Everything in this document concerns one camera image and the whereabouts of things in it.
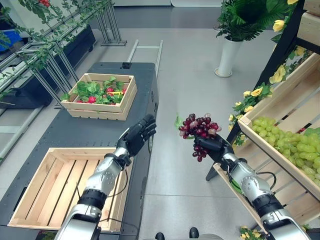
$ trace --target green plant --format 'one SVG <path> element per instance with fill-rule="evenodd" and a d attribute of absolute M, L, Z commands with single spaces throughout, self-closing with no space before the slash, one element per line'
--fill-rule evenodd
<path fill-rule="evenodd" d="M 290 7 L 287 0 L 226 0 L 218 18 L 221 31 L 231 41 L 250 41 L 282 18 Z"/>

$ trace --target white pot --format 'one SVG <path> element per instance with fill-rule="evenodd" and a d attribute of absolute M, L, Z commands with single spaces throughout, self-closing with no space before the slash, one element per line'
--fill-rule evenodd
<path fill-rule="evenodd" d="M 228 78 L 232 75 L 232 67 L 243 42 L 244 41 L 230 41 L 224 38 L 220 65 L 214 70 L 217 76 Z"/>

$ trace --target empty wooden crate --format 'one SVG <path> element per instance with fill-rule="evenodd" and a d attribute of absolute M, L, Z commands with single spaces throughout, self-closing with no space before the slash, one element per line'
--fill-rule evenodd
<path fill-rule="evenodd" d="M 274 89 L 272 97 L 260 101 L 238 121 L 245 135 L 320 200 L 320 187 L 252 130 L 252 122 L 259 117 L 284 119 L 278 127 L 293 133 L 310 123 L 310 128 L 320 127 L 320 55 L 312 54 Z"/>
<path fill-rule="evenodd" d="M 137 85 L 135 77 L 132 75 L 112 75 L 112 74 L 98 74 L 98 73 L 85 73 L 79 80 L 84 82 L 96 82 L 101 87 L 106 80 L 110 77 L 115 77 L 116 82 L 123 82 L 126 89 L 125 94 L 120 103 L 115 105 L 110 104 L 96 104 L 96 103 L 81 103 L 76 93 L 73 93 L 77 89 L 75 85 L 70 91 L 70 100 L 63 100 L 61 104 L 67 109 L 69 114 L 73 117 L 81 118 L 94 118 L 94 119 L 108 119 L 108 120 L 122 120 L 127 119 L 131 105 L 135 99 L 137 93 Z"/>
<path fill-rule="evenodd" d="M 35 172 L 23 197 L 8 224 L 10 227 L 58 230 L 79 197 L 87 179 L 94 173 L 105 154 L 113 153 L 112 147 L 89 148 L 49 148 Z M 131 164 L 127 168 L 128 182 Z M 122 171 L 115 181 L 111 197 L 106 199 L 101 220 L 112 218 L 122 220 L 127 198 L 128 186 L 118 195 L 126 184 L 126 174 Z M 114 220 L 102 221 L 103 232 L 120 231 L 121 223 Z"/>

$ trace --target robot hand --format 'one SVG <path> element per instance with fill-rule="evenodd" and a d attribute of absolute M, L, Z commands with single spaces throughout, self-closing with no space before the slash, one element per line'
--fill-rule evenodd
<path fill-rule="evenodd" d="M 122 147 L 127 149 L 129 157 L 133 157 L 138 154 L 141 148 L 144 146 L 152 135 L 156 133 L 156 120 L 151 114 L 146 115 L 136 125 L 129 127 L 119 138 L 116 147 Z"/>

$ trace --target person's foot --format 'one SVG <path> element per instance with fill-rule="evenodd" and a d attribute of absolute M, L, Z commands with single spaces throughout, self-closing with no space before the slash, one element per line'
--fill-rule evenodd
<path fill-rule="evenodd" d="M 198 229 L 196 227 L 190 228 L 189 238 L 191 238 L 191 239 L 199 238 L 199 231 L 198 231 Z"/>
<path fill-rule="evenodd" d="M 165 240 L 165 235 L 164 235 L 162 232 L 158 232 L 158 233 L 155 235 L 155 239 L 156 239 L 156 240 Z"/>

